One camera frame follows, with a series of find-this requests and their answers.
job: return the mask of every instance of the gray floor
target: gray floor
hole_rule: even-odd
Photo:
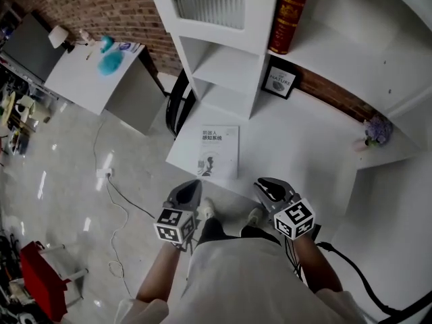
[[[118,302],[128,297],[122,279],[108,268],[108,262],[115,259],[110,238],[123,224],[125,214],[111,203],[105,183],[97,190],[93,155],[97,131],[103,123],[95,148],[97,167],[102,167],[112,153],[110,167],[114,169],[115,185],[131,201],[157,216],[170,190],[194,178],[165,162],[173,136],[165,126],[164,114],[165,106],[149,136],[143,136],[106,111],[96,116],[68,105],[63,111],[57,110],[48,124],[38,126],[25,157],[0,156],[5,164],[0,169],[3,227],[13,232],[22,246],[32,240],[50,246],[69,244],[66,251],[49,258],[62,276],[85,267],[90,271],[83,283],[71,285],[67,292],[67,300],[79,293],[84,297],[65,316],[72,323],[111,323]],[[129,222],[116,235],[114,244],[124,264],[126,283],[135,295],[161,241],[156,238],[150,217],[113,190],[111,193],[114,201],[129,212]],[[240,229],[254,206],[252,201],[210,183],[204,183],[203,196],[210,196],[223,212],[229,234]],[[176,305],[184,290],[189,258],[189,254],[182,254],[170,306]],[[113,271],[119,271],[115,265]]]

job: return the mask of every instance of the book cover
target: book cover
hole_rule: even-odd
[[[306,0],[278,1],[269,42],[271,51],[277,54],[288,53],[305,2]]]
[[[198,176],[237,179],[239,129],[239,126],[202,126]]]

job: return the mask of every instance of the brick wall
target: brick wall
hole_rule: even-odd
[[[117,41],[148,47],[160,72],[178,76],[182,68],[153,0],[12,0],[25,12],[36,10],[51,27],[62,25],[75,37],[83,28],[96,39],[104,34]]]
[[[378,111],[337,84],[289,61],[272,57],[271,64],[296,74],[294,87],[343,111],[359,122],[370,120]]]

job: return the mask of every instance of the white table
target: white table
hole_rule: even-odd
[[[140,45],[135,53],[125,51],[118,70],[104,76],[98,70],[105,56],[101,42],[92,47],[76,45],[70,54],[63,54],[45,86],[97,115],[107,109],[146,134],[165,97],[138,58],[144,47]]]
[[[257,178],[278,178],[308,199],[320,224],[344,215],[359,159],[352,143],[364,136],[351,117],[297,89],[288,100],[262,92],[249,121],[197,103],[167,162],[196,174],[202,125],[240,126],[238,179],[209,181],[257,200]]]

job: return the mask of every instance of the white cube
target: white cube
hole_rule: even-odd
[[[303,198],[274,216],[275,229],[291,240],[311,230],[315,224],[315,212],[309,202]]]
[[[195,218],[190,211],[164,208],[153,225],[159,239],[183,244],[189,235],[194,233]]]

